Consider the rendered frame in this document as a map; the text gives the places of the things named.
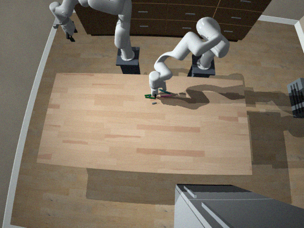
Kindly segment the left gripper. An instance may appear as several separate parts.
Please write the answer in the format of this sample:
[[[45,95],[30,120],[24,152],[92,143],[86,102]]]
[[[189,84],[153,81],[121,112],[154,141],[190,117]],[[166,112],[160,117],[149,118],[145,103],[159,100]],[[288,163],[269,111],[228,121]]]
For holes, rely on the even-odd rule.
[[[151,88],[151,95],[156,98],[156,96],[158,96],[158,88],[157,89],[152,89]]]

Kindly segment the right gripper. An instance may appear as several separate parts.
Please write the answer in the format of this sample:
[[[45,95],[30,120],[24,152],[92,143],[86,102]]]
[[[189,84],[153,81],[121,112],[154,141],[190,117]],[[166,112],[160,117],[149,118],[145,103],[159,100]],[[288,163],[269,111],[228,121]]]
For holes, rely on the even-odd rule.
[[[66,38],[70,39],[71,42],[75,42],[72,35],[73,33],[77,33],[78,31],[75,28],[74,22],[69,18],[69,21],[66,24],[61,25],[61,27],[66,34]]]

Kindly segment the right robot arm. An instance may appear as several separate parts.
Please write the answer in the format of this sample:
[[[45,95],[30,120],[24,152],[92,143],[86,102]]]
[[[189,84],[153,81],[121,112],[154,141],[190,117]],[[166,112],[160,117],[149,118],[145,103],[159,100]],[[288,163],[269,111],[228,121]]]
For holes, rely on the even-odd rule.
[[[52,2],[49,7],[56,17],[53,24],[54,29],[58,29],[59,24],[63,25],[69,21],[68,17],[72,16],[74,7],[78,3],[83,7],[90,6],[98,11],[118,15],[115,45],[121,49],[121,58],[124,61],[131,61],[135,56],[129,34],[132,14],[131,0],[63,0],[62,5],[59,2]]]

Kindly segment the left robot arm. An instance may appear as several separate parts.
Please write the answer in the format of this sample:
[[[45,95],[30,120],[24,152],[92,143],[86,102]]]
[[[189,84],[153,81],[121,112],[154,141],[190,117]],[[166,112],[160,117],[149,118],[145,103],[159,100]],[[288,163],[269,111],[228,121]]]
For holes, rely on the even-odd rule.
[[[197,61],[197,66],[202,70],[208,70],[211,61],[216,55],[218,58],[224,57],[230,47],[229,41],[221,34],[218,22],[211,17],[204,17],[197,22],[197,31],[206,41],[203,42],[194,32],[188,32],[175,49],[161,55],[154,64],[156,71],[149,74],[149,85],[152,89],[162,88],[166,91],[166,80],[172,78],[173,73],[164,63],[168,57],[177,60],[184,60],[190,53],[202,57]]]

